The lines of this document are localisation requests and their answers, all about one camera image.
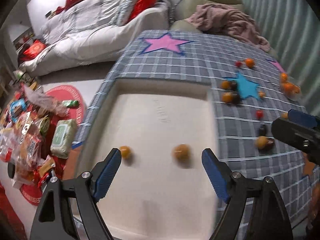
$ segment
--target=gray checkered fabric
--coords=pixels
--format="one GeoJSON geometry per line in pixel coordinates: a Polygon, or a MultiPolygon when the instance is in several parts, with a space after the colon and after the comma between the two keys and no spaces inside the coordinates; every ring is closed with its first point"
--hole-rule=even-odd
{"type": "MultiPolygon", "coordinates": [[[[268,154],[261,154],[254,146],[261,125],[255,116],[257,109],[264,111],[262,121],[268,126],[269,137],[272,137],[271,123],[281,113],[290,109],[305,112],[304,107],[289,102],[279,91],[279,71],[266,60],[273,58],[231,37],[188,32],[171,32],[173,38],[194,41],[180,46],[185,53],[183,56],[164,49],[141,54],[148,46],[141,38],[159,38],[163,34],[165,31],[144,31],[126,47],[95,94],[73,143],[86,140],[99,107],[116,78],[155,78],[207,84],[211,86],[212,104],[218,124],[220,160],[247,178],[263,179],[271,176],[278,186],[291,222],[306,214],[311,200],[311,187],[319,178],[318,167],[310,178],[302,178],[304,161],[300,151],[277,140],[268,154]],[[246,79],[257,82],[258,89],[265,92],[266,97],[264,100],[250,97],[239,106],[229,106],[221,102],[224,91],[219,88],[220,83],[224,77],[235,77],[235,61],[246,58],[253,58],[256,68],[252,70],[244,67],[241,73],[246,79]]],[[[252,204],[253,200],[248,199],[238,239],[244,237],[252,204]]],[[[217,219],[221,217],[224,208],[224,203],[220,202],[217,219]]]]}

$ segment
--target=red fruit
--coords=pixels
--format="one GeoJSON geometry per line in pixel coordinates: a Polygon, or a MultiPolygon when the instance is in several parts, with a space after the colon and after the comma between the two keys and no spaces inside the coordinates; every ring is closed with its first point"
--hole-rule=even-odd
{"type": "Polygon", "coordinates": [[[263,111],[262,111],[262,110],[257,110],[256,116],[257,116],[258,119],[262,119],[262,117],[263,117],[263,111]]]}
{"type": "Polygon", "coordinates": [[[236,67],[241,67],[242,66],[242,62],[241,61],[236,61],[235,62],[235,66],[236,67]]]}

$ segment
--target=metal screw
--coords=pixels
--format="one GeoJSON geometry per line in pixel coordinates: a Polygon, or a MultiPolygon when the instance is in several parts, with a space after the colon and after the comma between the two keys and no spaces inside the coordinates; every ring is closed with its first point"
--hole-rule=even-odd
{"type": "Polygon", "coordinates": [[[308,147],[309,146],[309,141],[303,141],[303,147],[308,147]]]}
{"type": "Polygon", "coordinates": [[[235,171],[235,172],[232,173],[232,177],[234,177],[235,179],[239,179],[241,177],[241,173],[235,171]]]}
{"type": "Polygon", "coordinates": [[[54,176],[54,177],[52,177],[52,178],[50,179],[50,182],[51,182],[51,183],[55,183],[57,180],[58,180],[58,178],[57,178],[56,176],[54,176]]]}
{"type": "Polygon", "coordinates": [[[273,182],[273,178],[271,178],[271,177],[266,177],[266,182],[272,183],[272,182],[273,182]]]}
{"type": "Polygon", "coordinates": [[[84,173],[81,174],[82,178],[86,179],[88,177],[90,177],[90,172],[85,171],[84,173]]]}

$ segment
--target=transparent bowl of oranges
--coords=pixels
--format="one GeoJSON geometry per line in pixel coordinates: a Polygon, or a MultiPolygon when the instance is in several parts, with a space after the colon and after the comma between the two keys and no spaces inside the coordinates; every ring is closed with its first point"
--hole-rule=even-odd
{"type": "Polygon", "coordinates": [[[288,76],[286,73],[281,73],[279,81],[280,90],[288,99],[297,101],[301,98],[301,88],[293,77],[288,76]]]}

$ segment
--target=red round mat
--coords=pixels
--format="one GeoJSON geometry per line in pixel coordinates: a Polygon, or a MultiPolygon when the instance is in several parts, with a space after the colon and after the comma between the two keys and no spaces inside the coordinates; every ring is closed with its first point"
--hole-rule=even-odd
{"type": "MultiPolygon", "coordinates": [[[[43,145],[44,147],[46,147],[46,151],[49,153],[52,138],[53,138],[54,131],[56,129],[58,121],[63,119],[76,119],[77,124],[80,125],[84,118],[86,106],[80,92],[73,86],[69,86],[69,85],[58,86],[53,89],[50,89],[49,91],[46,92],[46,94],[53,96],[60,101],[62,100],[78,100],[79,101],[79,107],[70,108],[69,114],[66,117],[61,118],[55,115],[52,118],[49,130],[46,136],[46,141],[45,141],[45,144],[43,145]]],[[[39,204],[42,196],[42,192],[38,187],[23,184],[22,187],[20,188],[20,191],[24,196],[24,198],[29,203],[35,206],[39,204]]]]}

